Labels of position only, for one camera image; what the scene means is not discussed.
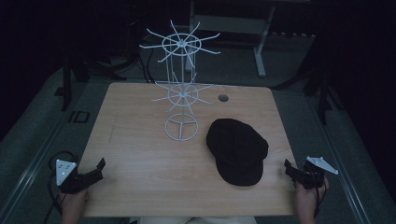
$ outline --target hand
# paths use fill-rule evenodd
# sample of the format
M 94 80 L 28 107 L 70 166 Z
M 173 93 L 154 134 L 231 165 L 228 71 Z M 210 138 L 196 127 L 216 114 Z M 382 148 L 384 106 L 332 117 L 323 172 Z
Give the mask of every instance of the hand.
M 60 194 L 62 202 L 62 224 L 77 224 L 84 214 L 85 202 L 88 200 L 88 190 L 77 194 Z
M 324 184 L 318 189 L 319 201 L 323 198 L 324 192 L 329 188 L 329 181 L 324 177 Z M 315 210 L 317 208 L 316 189 L 305 189 L 302 184 L 296 182 L 296 202 L 297 216 L 301 224 L 315 223 Z

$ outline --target cap brim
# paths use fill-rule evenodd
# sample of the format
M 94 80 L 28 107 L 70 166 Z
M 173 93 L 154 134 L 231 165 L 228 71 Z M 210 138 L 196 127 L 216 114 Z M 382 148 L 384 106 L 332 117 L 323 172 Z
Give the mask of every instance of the cap brim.
M 253 186 L 262 179 L 262 161 L 253 165 L 242 166 L 230 165 L 216 159 L 216 166 L 218 167 L 220 176 L 232 185 L 241 187 Z

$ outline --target cable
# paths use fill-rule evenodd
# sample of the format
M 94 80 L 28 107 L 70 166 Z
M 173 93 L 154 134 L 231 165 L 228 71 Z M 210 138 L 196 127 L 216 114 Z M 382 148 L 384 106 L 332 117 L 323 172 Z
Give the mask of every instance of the cable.
M 62 155 L 62 154 L 69 154 L 69 155 L 71 156 L 71 158 L 70 158 L 71 160 L 76 160 L 76 159 L 77 159 L 77 156 L 76 156 L 75 154 L 69 152 L 69 151 L 60 151 L 60 152 L 58 152 L 58 153 L 55 153 L 55 155 L 53 155 L 53 156 L 51 156 L 51 157 L 49 158 L 49 169 L 50 169 L 51 171 L 55 171 L 55 168 L 52 167 L 52 161 L 53 161 L 53 159 L 54 159 L 55 157 L 59 156 L 59 155 Z
M 134 59 L 134 61 L 133 61 L 128 67 L 124 68 L 124 70 L 118 71 L 116 74 L 117 74 L 117 75 L 121 75 L 122 73 L 127 72 L 127 71 L 133 69 L 133 68 L 136 66 L 136 64 L 137 64 L 138 61 L 139 61 L 139 60 L 138 60 L 138 56 L 136 56 L 136 58 Z
M 315 191 L 317 193 L 317 206 L 316 206 L 315 213 L 314 213 L 314 217 L 316 217 L 319 213 L 319 207 L 320 207 L 321 203 L 323 202 L 324 197 L 326 196 L 327 186 L 326 186 L 326 183 L 323 181 L 324 193 L 323 193 L 322 199 L 320 199 L 320 193 L 319 193 L 319 189 L 318 189 L 318 181 L 315 178 L 315 174 L 312 171 L 311 167 L 308 166 L 307 168 L 308 168 L 309 174 L 311 174 L 311 176 L 312 176 L 312 179 L 314 181 Z
M 48 211 L 47 214 L 46 214 L 46 217 L 44 218 L 43 224 L 46 224 L 46 223 L 48 222 L 48 219 L 49 219 L 49 217 L 50 217 L 50 213 L 52 212 L 53 207 L 54 207 L 54 206 L 53 206 L 53 203 L 52 203 L 51 207 L 49 208 L 49 211 Z
M 48 191 L 49 191 L 49 196 L 50 196 L 50 198 L 51 198 L 51 200 L 52 200 L 52 206 L 53 207 L 55 207 L 56 208 L 56 210 L 58 210 L 58 212 L 59 212 L 59 214 L 61 214 L 62 213 L 62 208 L 61 208 L 61 206 L 58 204 L 58 196 L 57 197 L 55 197 L 54 196 L 54 194 L 53 194 L 53 191 L 52 191 L 52 185 L 51 185 L 51 183 L 52 183 L 52 178 L 55 176 L 55 173 L 54 172 L 52 172 L 50 175 L 49 175 L 49 181 L 48 181 L 48 183 L 47 183 L 47 188 L 48 188 Z
M 142 65 L 143 75 L 144 75 L 144 78 L 147 83 L 155 83 L 154 78 L 151 76 L 151 73 L 149 72 L 149 61 L 151 60 L 151 56 L 152 56 L 153 52 L 154 52 L 154 49 L 151 50 L 151 53 L 148 56 L 147 65 L 145 65 L 142 57 L 139 55 L 139 62 Z
M 123 73 L 135 66 L 138 60 L 138 56 L 137 55 L 126 56 L 125 59 L 126 61 L 123 63 L 107 66 L 106 68 L 110 69 L 113 72 L 117 71 L 117 74 Z

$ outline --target black cap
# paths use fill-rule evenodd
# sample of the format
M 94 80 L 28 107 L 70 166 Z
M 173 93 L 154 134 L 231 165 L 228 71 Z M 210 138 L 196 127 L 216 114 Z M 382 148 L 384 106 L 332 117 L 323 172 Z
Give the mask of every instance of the black cap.
M 252 186 L 262 179 L 268 143 L 250 125 L 236 119 L 216 119 L 206 144 L 216 158 L 219 174 L 236 186 Z

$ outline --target wooden table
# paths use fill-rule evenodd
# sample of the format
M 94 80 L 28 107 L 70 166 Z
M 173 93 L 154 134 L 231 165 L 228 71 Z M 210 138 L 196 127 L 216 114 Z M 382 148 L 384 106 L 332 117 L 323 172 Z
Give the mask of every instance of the wooden table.
M 219 100 L 220 94 L 229 97 Z M 295 165 L 282 121 L 267 88 L 212 86 L 191 106 L 199 123 L 188 141 L 166 135 L 166 120 L 180 112 L 152 99 L 167 90 L 153 84 L 109 86 L 81 159 L 81 173 L 105 158 L 104 179 L 90 187 L 87 217 L 218 217 L 293 215 L 294 187 L 285 159 Z M 219 175 L 205 143 L 215 119 L 250 124 L 269 144 L 261 181 L 236 187 Z

